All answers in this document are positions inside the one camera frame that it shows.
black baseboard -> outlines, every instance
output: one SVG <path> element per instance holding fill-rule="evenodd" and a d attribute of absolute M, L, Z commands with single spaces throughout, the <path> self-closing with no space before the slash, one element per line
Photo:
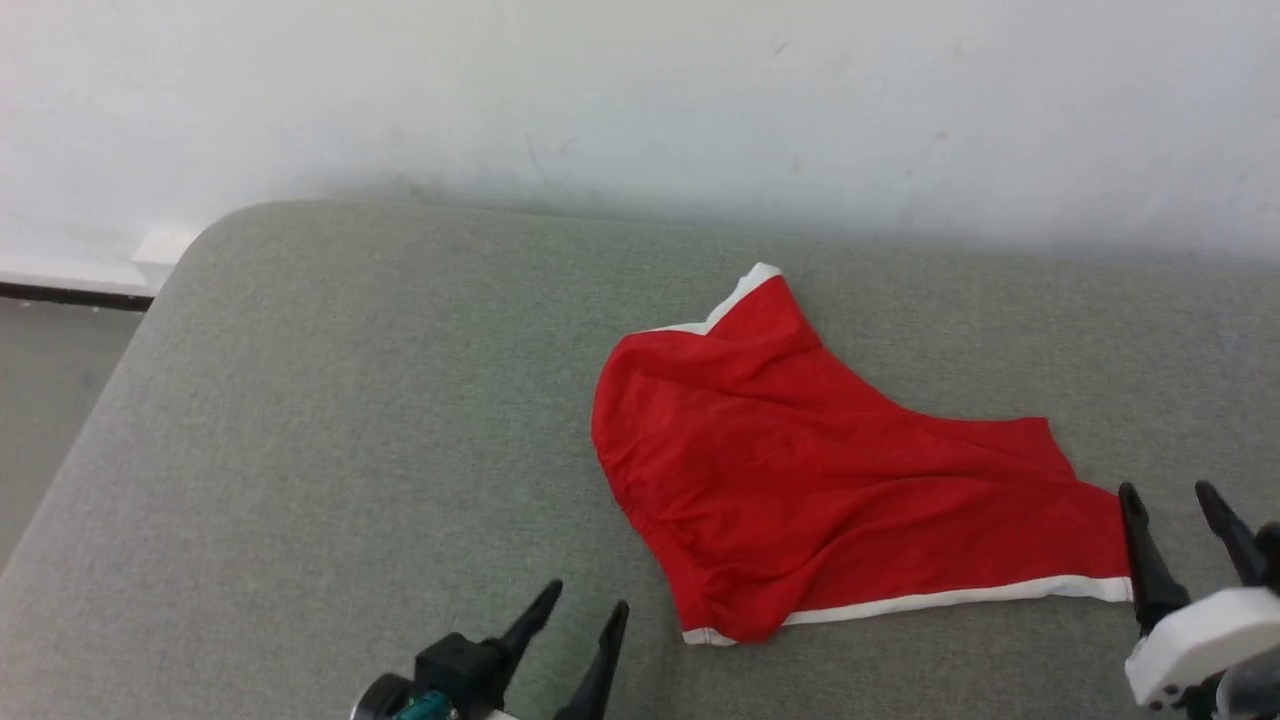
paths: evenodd
<path fill-rule="evenodd" d="M 91 292 L 87 290 L 63 290 L 58 287 L 38 287 L 31 284 L 0 283 L 0 297 L 32 300 L 36 302 L 56 302 L 59 305 L 87 305 L 91 307 L 110 307 L 146 313 L 151 299 L 145 295 L 115 295 L 113 292 Z"/>

gray mattress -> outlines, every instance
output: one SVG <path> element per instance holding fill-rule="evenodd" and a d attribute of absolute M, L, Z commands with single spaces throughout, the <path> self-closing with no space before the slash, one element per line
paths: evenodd
<path fill-rule="evenodd" d="M 1192 483 L 1280 518 L 1280 275 L 883 250 L 419 206 L 274 204 L 205 232 L 0 577 L 0 717 L 346 717 L 545 583 L 508 710 L 549 717 L 616 598 L 609 717 L 1142 717 L 1128 605 L 1051 598 L 687 647 L 590 443 L 617 340 L 756 260 L 899 402 L 1043 414 L 1139 486 L 1193 593 L 1230 583 Z"/>

baseboard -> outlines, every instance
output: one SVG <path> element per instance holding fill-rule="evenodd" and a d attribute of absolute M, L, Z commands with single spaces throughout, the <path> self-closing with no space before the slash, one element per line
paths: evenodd
<path fill-rule="evenodd" d="M 0 256 L 0 283 L 102 295 L 154 296 L 131 265 L 88 265 Z"/>
<path fill-rule="evenodd" d="M 110 307 L 145 313 L 151 307 L 151 296 L 119 295 L 114 292 L 93 292 L 88 290 L 67 290 L 61 287 L 41 287 L 0 282 L 0 297 L 31 300 L 36 302 L 56 302 L 59 305 L 84 305 L 88 307 Z"/>

red briefs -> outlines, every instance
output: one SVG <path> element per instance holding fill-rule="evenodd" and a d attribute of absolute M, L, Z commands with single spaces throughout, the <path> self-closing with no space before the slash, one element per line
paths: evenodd
<path fill-rule="evenodd" d="M 1043 418 L 913 413 L 759 264 L 705 323 L 626 336 L 591 438 L 689 643 L 984 600 L 1132 600 L 1116 497 Z"/>

teal component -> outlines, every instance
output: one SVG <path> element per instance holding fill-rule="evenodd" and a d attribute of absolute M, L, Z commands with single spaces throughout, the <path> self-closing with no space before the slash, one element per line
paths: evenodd
<path fill-rule="evenodd" d="M 453 710 L 449 698 L 430 692 L 417 700 L 410 698 L 408 706 L 397 712 L 392 720 L 448 720 L 449 710 Z"/>

